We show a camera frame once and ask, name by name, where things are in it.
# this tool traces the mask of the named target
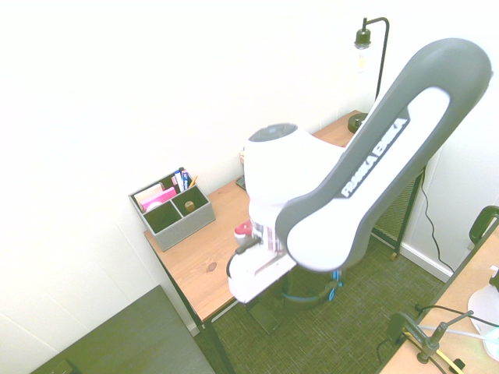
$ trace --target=wooden table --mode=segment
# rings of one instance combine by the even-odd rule
[[[485,287],[493,275],[490,267],[499,266],[499,222],[490,229],[489,236],[484,237],[478,243],[477,248],[469,255],[467,261],[460,266],[456,272],[457,276],[451,278],[447,283],[442,295],[434,301],[436,305],[446,306],[462,312],[468,311],[468,300],[475,291]],[[426,326],[438,326],[438,323],[447,322],[457,315],[442,309],[431,309],[420,324]],[[469,319],[463,319],[449,327],[453,330],[463,330],[477,333]],[[481,340],[446,333],[442,338],[440,350],[452,361],[460,358],[466,367],[463,371],[467,374],[473,373],[497,373],[499,362],[493,360],[483,347]],[[382,374],[399,374],[400,372],[411,373],[440,373],[440,370],[431,362],[421,364],[416,355],[419,351],[409,342],[405,342],[390,359],[386,366],[380,371]],[[442,368],[448,365],[437,355],[435,361]]]
[[[359,112],[345,115],[314,135],[336,146],[346,146],[353,136],[348,120],[355,113]],[[211,320],[234,301],[225,270],[237,248],[234,228],[249,219],[250,198],[232,181],[212,192],[208,199],[216,220],[166,252],[149,231],[145,235],[194,322],[202,332],[204,326],[228,371],[234,372]]]

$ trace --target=desk lamp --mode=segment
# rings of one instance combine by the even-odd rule
[[[372,23],[380,22],[383,21],[385,24],[385,30],[384,30],[384,43],[383,43],[383,52],[381,54],[381,64],[380,64],[380,74],[377,79],[377,88],[376,88],[376,98],[377,95],[380,93],[380,86],[381,86],[381,75],[383,74],[383,65],[384,65],[384,56],[386,55],[387,52],[387,42],[388,42],[388,31],[390,30],[390,23],[388,22],[388,19],[384,17],[380,18],[375,18],[371,20],[367,20],[367,18],[364,18],[362,29],[357,31],[356,35],[356,42],[355,46],[359,50],[359,69],[364,69],[365,64],[366,64],[366,58],[364,56],[364,51],[370,46],[371,44],[371,32],[369,29],[366,28],[367,25],[370,25]],[[359,128],[360,125],[362,125],[362,122],[366,119],[367,113],[358,113],[357,115],[353,115],[352,117],[349,118],[349,130],[351,132],[356,132],[357,129]]]

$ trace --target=white wall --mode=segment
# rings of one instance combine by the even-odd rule
[[[350,5],[106,4],[0,9],[1,374],[35,369],[156,284],[192,327],[128,194],[179,166],[212,192],[242,173],[256,129],[312,132],[372,104]]]

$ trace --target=gray desk organizer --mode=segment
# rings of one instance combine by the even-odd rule
[[[152,233],[163,252],[215,220],[215,213],[211,202],[201,192],[199,187],[194,184],[191,188],[180,192],[179,187],[172,183],[172,177],[174,176],[175,174],[171,173],[129,194],[135,211],[139,214],[140,219],[146,225],[147,229]],[[157,183],[162,183],[165,189],[172,186],[175,187],[177,195],[153,210],[143,213],[134,196]],[[184,206],[188,201],[192,201],[196,207],[193,212],[187,211]]]

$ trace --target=black lamp stand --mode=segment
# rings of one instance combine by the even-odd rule
[[[357,31],[356,42],[355,42],[355,46],[358,49],[368,48],[371,44],[370,42],[371,32],[369,31],[369,29],[366,28],[366,26],[380,21],[384,22],[385,29],[384,29],[383,52],[381,53],[380,74],[377,79],[376,98],[377,95],[380,93],[381,76],[383,75],[383,66],[384,66],[384,56],[386,55],[387,52],[388,31],[390,30],[390,23],[388,22],[388,19],[380,17],[368,21],[367,18],[364,18],[362,29]],[[367,113],[358,113],[357,115],[353,115],[352,117],[350,117],[349,130],[355,133],[359,129],[360,125],[362,125],[362,122],[366,119],[366,117]]]

